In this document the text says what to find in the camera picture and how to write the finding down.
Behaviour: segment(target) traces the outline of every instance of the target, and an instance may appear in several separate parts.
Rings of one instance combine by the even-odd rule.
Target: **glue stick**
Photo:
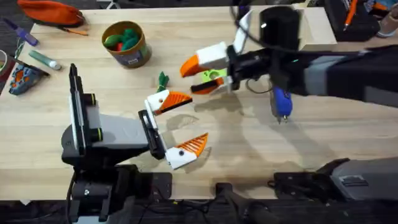
[[[58,64],[58,62],[56,62],[55,60],[53,60],[53,59],[51,59],[51,58],[48,58],[48,57],[45,56],[45,55],[42,55],[42,54],[38,53],[38,52],[35,51],[35,50],[31,50],[31,51],[29,52],[29,55],[30,55],[32,58],[34,58],[34,59],[36,59],[36,60],[42,62],[43,64],[45,64],[46,66],[48,66],[48,67],[50,67],[50,68],[52,68],[52,69],[54,69],[54,70],[60,70],[60,69],[61,69],[61,65]]]

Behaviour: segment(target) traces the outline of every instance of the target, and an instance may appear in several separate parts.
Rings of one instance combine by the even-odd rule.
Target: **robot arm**
[[[241,80],[269,74],[275,86],[297,95],[335,96],[398,107],[398,45],[313,54],[276,55],[262,49],[236,55],[228,50],[228,75],[234,90]]]

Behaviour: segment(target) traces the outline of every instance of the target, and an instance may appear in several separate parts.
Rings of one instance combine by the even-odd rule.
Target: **orange pen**
[[[343,31],[345,31],[347,29],[347,27],[351,24],[351,21],[353,20],[354,14],[356,12],[356,4],[357,3],[358,3],[358,0],[353,0],[351,2]]]

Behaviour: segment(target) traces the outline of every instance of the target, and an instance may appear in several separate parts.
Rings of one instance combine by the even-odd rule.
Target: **cup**
[[[107,37],[115,34],[123,34],[125,29],[134,29],[140,37],[138,43],[128,50],[114,51],[104,46]],[[123,66],[127,68],[137,68],[143,66],[152,55],[145,42],[145,35],[141,27],[135,22],[120,21],[109,26],[102,35],[102,43],[105,49]]]

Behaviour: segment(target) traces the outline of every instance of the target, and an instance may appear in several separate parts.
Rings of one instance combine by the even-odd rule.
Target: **wooden table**
[[[255,7],[252,30],[257,31]],[[189,91],[199,77],[180,78],[181,64],[194,51],[231,43],[235,28],[226,7],[188,9],[135,9],[83,11],[90,35],[83,37],[37,26],[37,50],[59,61],[53,71],[28,56],[22,61],[51,73],[21,96],[0,97],[0,199],[64,199],[72,167],[61,161],[60,138],[70,124],[68,69],[75,63],[87,92],[96,93],[101,112],[137,118],[144,99],[155,93],[161,71],[170,76],[171,90]],[[110,24],[139,23],[153,49],[143,67],[124,69],[101,46]],[[368,45],[397,42],[373,39],[365,44],[338,44],[336,50],[358,50]],[[248,42],[246,49],[257,47]],[[258,88],[267,88],[257,83]],[[167,163],[147,152],[125,163],[143,171],[172,172],[173,198],[212,197],[217,182],[231,182],[243,195],[274,198],[266,186],[275,171],[317,169],[333,159],[374,159],[398,155],[398,110],[327,97],[294,96],[288,123],[278,124],[271,114],[269,95],[256,95],[242,87],[232,95],[194,96],[193,103],[157,118],[167,144],[173,146],[209,132],[200,158],[172,171]]]

